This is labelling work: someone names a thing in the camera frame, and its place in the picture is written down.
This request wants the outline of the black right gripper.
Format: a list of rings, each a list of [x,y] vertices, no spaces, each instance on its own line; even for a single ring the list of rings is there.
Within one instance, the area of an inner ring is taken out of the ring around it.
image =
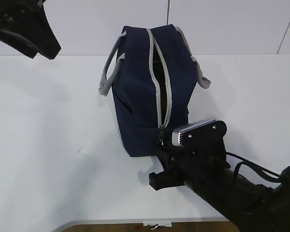
[[[199,191],[211,172],[231,167],[226,160],[223,142],[194,148],[155,143],[153,155],[163,168],[160,173],[149,174],[149,185],[154,190],[186,185]]]

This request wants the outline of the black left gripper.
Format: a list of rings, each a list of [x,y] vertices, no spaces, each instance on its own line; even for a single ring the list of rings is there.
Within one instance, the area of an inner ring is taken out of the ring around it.
[[[54,59],[61,50],[44,10],[44,0],[0,0],[0,41],[23,55]]]

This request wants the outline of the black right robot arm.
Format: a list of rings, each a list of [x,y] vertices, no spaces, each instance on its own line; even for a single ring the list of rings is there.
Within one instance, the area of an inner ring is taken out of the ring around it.
[[[226,160],[223,142],[182,148],[155,144],[163,171],[151,173],[155,190],[187,186],[242,232],[290,232],[290,167],[276,179],[278,186],[254,184]]]

